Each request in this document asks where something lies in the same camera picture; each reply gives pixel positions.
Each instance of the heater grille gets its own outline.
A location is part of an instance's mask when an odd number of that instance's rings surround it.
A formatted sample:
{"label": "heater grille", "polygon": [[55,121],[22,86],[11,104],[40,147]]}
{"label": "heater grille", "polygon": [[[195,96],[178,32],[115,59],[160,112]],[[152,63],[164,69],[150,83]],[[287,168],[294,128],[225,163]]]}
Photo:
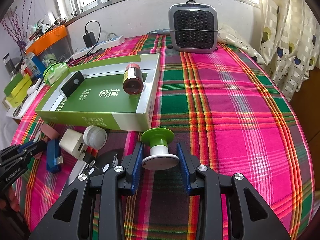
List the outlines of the heater grille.
{"label": "heater grille", "polygon": [[210,49],[214,45],[214,17],[209,11],[178,10],[173,15],[176,43],[181,48]]}

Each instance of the white power adapter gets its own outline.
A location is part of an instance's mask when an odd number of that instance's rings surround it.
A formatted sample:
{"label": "white power adapter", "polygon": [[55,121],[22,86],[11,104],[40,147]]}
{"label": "white power adapter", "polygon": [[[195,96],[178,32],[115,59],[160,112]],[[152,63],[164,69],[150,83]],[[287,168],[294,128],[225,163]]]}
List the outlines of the white power adapter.
{"label": "white power adapter", "polygon": [[87,160],[86,158],[86,157],[90,157],[90,156],[93,157],[93,156],[85,152],[88,146],[84,143],[82,133],[79,133],[72,129],[68,129],[64,133],[59,143],[59,146],[78,160],[81,160],[81,161],[83,160],[86,163],[89,162],[89,164],[92,161],[92,160],[91,161]]}

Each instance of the power strip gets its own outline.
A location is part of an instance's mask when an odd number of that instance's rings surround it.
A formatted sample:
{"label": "power strip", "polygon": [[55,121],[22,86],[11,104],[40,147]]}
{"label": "power strip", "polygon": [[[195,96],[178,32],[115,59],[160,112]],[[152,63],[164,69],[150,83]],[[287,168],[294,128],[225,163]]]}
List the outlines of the power strip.
{"label": "power strip", "polygon": [[[124,36],[123,35],[114,37],[108,41],[101,41],[97,44],[97,46],[94,48],[92,53],[95,53],[99,49],[108,49],[108,48],[112,48],[115,46],[119,46],[122,43],[124,43]],[[92,49],[92,47],[90,47],[90,48],[85,47],[85,48],[81,49],[80,51],[77,51],[75,54],[73,54],[72,57],[73,57],[73,59],[80,58],[80,57],[84,56],[87,52],[89,52],[91,49]]]}

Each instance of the pink eraser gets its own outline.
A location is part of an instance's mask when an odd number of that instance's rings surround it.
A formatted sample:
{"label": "pink eraser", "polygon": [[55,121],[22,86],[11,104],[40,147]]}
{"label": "pink eraser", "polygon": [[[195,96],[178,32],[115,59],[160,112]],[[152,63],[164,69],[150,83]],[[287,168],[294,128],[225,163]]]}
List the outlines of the pink eraser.
{"label": "pink eraser", "polygon": [[36,155],[34,156],[34,158],[35,158],[36,160],[40,159],[41,156],[42,156],[42,153],[43,153],[43,152],[40,152],[40,153],[36,154]]}
{"label": "pink eraser", "polygon": [[48,136],[51,140],[54,139],[58,139],[59,138],[59,133],[53,129],[50,125],[44,123],[43,125],[41,125],[40,130],[46,135]]}

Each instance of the human hand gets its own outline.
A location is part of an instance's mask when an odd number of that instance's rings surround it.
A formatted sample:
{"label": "human hand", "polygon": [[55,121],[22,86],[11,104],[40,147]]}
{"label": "human hand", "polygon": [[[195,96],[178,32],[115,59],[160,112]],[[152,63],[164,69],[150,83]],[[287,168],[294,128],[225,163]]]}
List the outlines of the human hand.
{"label": "human hand", "polygon": [[[7,196],[9,197],[8,201],[10,203],[11,208],[15,212],[19,212],[20,211],[19,201],[12,187],[9,187]],[[0,198],[0,210],[4,209],[6,205],[7,205],[6,201]]]}

